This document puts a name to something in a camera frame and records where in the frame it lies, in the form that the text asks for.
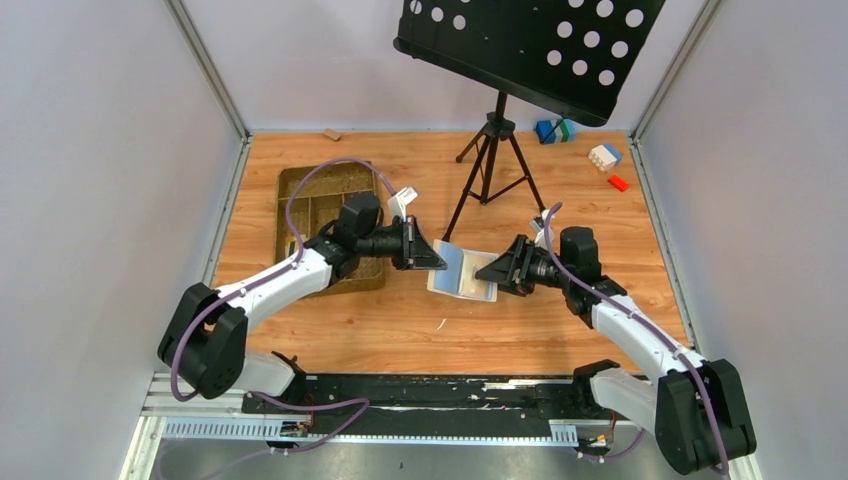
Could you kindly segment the gold VIP card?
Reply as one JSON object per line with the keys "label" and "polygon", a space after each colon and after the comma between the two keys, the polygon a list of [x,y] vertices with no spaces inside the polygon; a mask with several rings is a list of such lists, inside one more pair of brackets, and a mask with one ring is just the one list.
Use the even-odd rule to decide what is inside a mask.
{"label": "gold VIP card", "polygon": [[287,238],[282,243],[282,253],[287,258],[297,251],[297,242],[293,237]]}

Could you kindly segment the red toy block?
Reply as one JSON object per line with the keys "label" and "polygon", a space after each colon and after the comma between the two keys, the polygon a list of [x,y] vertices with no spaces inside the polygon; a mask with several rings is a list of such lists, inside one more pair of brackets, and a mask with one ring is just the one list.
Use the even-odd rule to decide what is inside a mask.
{"label": "red toy block", "polygon": [[619,192],[626,192],[630,187],[630,183],[618,175],[611,175],[608,178],[608,183]]}

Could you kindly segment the white blue toy block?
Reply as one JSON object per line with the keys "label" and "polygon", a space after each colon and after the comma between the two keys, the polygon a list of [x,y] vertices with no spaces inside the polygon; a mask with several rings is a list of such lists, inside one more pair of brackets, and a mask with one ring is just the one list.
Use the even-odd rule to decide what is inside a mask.
{"label": "white blue toy block", "polygon": [[620,164],[623,154],[612,144],[604,143],[593,147],[588,159],[598,170],[606,172]]}

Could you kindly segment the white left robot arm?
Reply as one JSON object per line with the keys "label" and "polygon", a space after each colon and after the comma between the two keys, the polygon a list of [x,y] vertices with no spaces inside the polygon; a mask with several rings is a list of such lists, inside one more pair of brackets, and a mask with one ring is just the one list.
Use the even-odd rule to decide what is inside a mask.
{"label": "white left robot arm", "polygon": [[279,353],[247,348],[247,336],[262,321],[290,304],[326,290],[354,273],[364,258],[388,258],[398,270],[444,270],[445,260],[423,237],[407,206],[417,191],[405,187],[388,201],[390,224],[382,220],[380,200],[355,193],[328,222],[289,258],[243,281],[213,289],[188,287],[157,348],[172,380],[195,395],[215,399],[231,389],[267,394],[283,413],[298,411],[306,400],[304,371]]}

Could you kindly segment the black music stand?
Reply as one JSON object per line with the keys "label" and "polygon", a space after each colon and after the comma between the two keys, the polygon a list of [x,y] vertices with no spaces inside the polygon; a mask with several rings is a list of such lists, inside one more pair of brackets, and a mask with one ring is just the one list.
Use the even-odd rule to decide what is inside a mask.
{"label": "black music stand", "polygon": [[407,1],[394,48],[495,89],[496,106],[457,155],[478,151],[452,218],[450,239],[469,198],[486,205],[501,142],[511,144],[537,208],[545,210],[506,119],[509,98],[588,127],[607,124],[661,10],[661,0]]}

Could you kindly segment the beige leather card holder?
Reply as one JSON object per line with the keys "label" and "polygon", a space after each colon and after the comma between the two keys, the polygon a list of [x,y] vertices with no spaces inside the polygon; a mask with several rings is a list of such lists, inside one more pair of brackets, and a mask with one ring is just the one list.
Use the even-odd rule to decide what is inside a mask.
{"label": "beige leather card holder", "polygon": [[428,291],[479,302],[497,300],[497,284],[475,277],[479,270],[498,258],[497,254],[463,249],[441,240],[434,242],[434,249],[446,262],[447,268],[428,273]]}

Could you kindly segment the woven straw divided tray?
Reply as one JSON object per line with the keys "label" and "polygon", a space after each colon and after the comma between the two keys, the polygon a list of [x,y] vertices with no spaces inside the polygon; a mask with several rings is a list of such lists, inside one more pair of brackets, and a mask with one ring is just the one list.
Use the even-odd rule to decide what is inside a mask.
{"label": "woven straw divided tray", "polygon": [[286,207],[291,207],[295,228],[307,241],[321,227],[338,217],[343,203],[356,193],[380,194],[379,181],[369,168],[353,162],[328,166],[309,180],[301,190],[296,187],[313,170],[311,166],[287,168],[279,173],[277,224],[275,234],[276,263],[287,258],[282,253],[285,239],[294,237],[286,221]]}

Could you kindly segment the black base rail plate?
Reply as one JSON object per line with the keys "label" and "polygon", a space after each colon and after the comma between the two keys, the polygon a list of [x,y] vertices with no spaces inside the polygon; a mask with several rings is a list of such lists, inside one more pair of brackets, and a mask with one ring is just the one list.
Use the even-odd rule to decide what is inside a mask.
{"label": "black base rail plate", "polygon": [[366,398],[388,410],[521,410],[544,420],[622,422],[626,416],[600,407],[588,384],[566,375],[447,375],[319,373],[297,387],[298,405]]}

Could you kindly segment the small wooden block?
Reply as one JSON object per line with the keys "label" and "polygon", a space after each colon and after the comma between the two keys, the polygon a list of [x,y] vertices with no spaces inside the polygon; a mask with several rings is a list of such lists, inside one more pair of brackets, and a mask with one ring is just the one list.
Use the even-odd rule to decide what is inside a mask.
{"label": "small wooden block", "polygon": [[326,136],[327,138],[329,138],[330,140],[334,141],[334,142],[339,141],[343,136],[342,133],[340,133],[340,132],[338,132],[334,129],[331,129],[331,128],[325,129],[323,131],[323,135]]}

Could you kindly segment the blue green toy block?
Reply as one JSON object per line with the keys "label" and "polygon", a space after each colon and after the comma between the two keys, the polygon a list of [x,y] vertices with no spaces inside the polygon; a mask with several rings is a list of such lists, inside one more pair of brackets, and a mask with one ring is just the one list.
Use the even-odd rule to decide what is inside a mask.
{"label": "blue green toy block", "polygon": [[540,120],[535,124],[534,132],[542,145],[566,143],[577,138],[577,128],[570,119]]}

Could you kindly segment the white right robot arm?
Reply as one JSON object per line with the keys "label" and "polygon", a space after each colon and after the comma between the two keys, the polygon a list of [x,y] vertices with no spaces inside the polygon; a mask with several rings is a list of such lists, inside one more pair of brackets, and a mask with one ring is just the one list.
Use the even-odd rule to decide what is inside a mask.
{"label": "white right robot arm", "polygon": [[687,475],[724,468],[755,452],[757,439],[738,370],[708,360],[660,329],[626,290],[603,274],[588,227],[568,227],[553,254],[525,235],[482,267],[476,278],[527,296],[538,285],[563,293],[569,311],[610,339],[640,367],[638,379],[604,360],[575,370],[571,403],[584,417],[605,409],[654,436],[667,463]]}

